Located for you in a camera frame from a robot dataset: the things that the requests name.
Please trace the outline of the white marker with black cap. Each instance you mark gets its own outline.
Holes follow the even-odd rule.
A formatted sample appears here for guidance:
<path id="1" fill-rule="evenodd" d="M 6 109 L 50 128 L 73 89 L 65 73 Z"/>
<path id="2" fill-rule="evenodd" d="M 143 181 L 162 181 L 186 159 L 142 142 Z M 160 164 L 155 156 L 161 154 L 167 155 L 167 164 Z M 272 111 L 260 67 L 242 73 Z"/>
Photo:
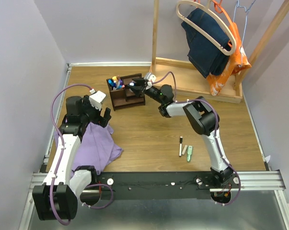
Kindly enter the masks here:
<path id="1" fill-rule="evenodd" d="M 183 143 L 183 137 L 180 136 L 180 139 L 179 139 L 179 157 L 182 156 L 182 150 L 183 150 L 182 143 Z"/>

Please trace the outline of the green stapler remover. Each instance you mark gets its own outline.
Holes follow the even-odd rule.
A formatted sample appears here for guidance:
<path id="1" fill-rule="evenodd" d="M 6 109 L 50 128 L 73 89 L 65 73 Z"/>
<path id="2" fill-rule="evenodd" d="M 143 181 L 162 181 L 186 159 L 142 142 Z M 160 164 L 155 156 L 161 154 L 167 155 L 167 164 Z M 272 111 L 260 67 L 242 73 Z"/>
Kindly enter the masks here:
<path id="1" fill-rule="evenodd" d="M 186 160 L 187 162 L 190 162 L 192 159 L 192 154 L 193 154 L 193 146 L 188 146 L 187 147 L 187 156 L 186 156 Z"/>

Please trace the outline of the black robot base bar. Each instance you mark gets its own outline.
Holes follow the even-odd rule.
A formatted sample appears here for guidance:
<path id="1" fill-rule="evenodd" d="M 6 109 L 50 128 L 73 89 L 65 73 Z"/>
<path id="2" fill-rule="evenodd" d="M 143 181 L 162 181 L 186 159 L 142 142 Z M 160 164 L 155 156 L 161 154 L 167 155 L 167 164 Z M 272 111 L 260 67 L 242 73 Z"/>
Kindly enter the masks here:
<path id="1" fill-rule="evenodd" d="M 107 184 L 114 192 L 114 200 L 210 199 L 211 193 L 237 191 L 233 175 L 218 185 L 211 172 L 103 172 L 96 181 Z"/>

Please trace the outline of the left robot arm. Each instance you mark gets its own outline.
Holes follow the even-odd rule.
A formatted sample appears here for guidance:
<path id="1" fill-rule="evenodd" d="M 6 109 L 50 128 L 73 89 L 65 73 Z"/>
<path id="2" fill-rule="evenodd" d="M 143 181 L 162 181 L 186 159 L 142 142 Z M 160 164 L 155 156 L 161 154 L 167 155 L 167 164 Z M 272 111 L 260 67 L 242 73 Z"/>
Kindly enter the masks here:
<path id="1" fill-rule="evenodd" d="M 97 185 L 94 166 L 78 166 L 71 176 L 72 165 L 89 124 L 106 127 L 111 119 L 110 108 L 101 115 L 105 93 L 71 96 L 66 99 L 66 114 L 57 128 L 58 146 L 52 166 L 41 185 L 33 188 L 32 196 L 40 220 L 57 220 L 69 225 L 75 218 L 82 191 Z"/>

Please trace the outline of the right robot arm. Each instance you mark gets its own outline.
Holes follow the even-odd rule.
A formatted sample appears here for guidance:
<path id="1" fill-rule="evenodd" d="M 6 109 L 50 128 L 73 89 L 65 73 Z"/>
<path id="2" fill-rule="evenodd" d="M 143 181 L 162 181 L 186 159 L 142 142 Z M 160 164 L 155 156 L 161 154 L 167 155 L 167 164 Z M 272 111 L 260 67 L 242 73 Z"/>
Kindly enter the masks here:
<path id="1" fill-rule="evenodd" d="M 145 78 L 134 78 L 126 88 L 137 97 L 147 95 L 160 103 L 158 109 L 163 117 L 186 116 L 193 130 L 203 138 L 206 145 L 210 158 L 212 184 L 221 188 L 229 182 L 234 170 L 220 140 L 220 118 L 204 97 L 187 102 L 176 102 L 171 85 L 164 84 L 156 88 L 149 86 Z"/>

